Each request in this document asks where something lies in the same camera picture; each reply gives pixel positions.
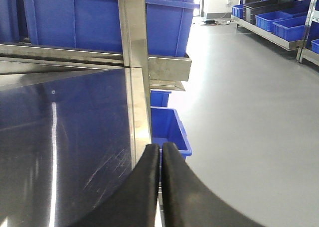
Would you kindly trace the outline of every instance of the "doorway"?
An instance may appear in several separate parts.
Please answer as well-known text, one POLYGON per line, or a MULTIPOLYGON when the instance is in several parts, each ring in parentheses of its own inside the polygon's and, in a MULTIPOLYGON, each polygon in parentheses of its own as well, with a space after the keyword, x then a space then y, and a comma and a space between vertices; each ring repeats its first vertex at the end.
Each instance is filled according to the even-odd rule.
POLYGON ((199 8, 194 10, 194 16, 201 16, 202 15, 202 6, 204 0, 194 0, 195 4, 199 4, 199 8))

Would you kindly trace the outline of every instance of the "stainless steel table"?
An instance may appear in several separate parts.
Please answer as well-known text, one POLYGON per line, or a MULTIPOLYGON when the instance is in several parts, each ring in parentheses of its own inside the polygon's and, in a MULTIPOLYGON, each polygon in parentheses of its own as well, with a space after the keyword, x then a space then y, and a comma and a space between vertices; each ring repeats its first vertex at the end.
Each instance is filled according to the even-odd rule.
POLYGON ((0 76, 0 225, 66 226, 134 164, 125 69, 0 76))

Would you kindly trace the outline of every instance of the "wall outlet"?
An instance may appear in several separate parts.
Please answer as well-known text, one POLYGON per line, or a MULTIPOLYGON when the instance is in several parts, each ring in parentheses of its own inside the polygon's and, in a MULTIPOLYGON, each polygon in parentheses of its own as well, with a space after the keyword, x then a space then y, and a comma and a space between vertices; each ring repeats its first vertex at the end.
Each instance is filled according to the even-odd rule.
POLYGON ((226 5, 227 5, 228 7, 230 7, 232 4, 233 4, 233 0, 227 0, 227 1, 226 1, 226 5))

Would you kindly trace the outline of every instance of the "gray epoxy floor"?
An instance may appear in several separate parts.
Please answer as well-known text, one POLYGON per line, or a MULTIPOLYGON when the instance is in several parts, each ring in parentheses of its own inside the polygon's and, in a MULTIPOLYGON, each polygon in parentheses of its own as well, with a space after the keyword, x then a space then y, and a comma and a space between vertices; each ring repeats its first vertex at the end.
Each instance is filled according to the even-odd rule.
POLYGON ((319 227, 319 73, 248 30, 193 25, 186 92, 173 92, 218 196, 268 227, 319 227))

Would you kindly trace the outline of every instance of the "black crate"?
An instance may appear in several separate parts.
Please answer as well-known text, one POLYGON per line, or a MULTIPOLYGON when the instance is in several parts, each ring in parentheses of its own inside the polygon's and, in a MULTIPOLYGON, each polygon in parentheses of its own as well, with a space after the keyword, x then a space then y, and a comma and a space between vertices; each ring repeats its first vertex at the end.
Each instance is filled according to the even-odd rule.
POLYGON ((287 0, 265 0, 244 5, 243 20, 256 24, 256 15, 279 11, 292 7, 293 3, 287 0))

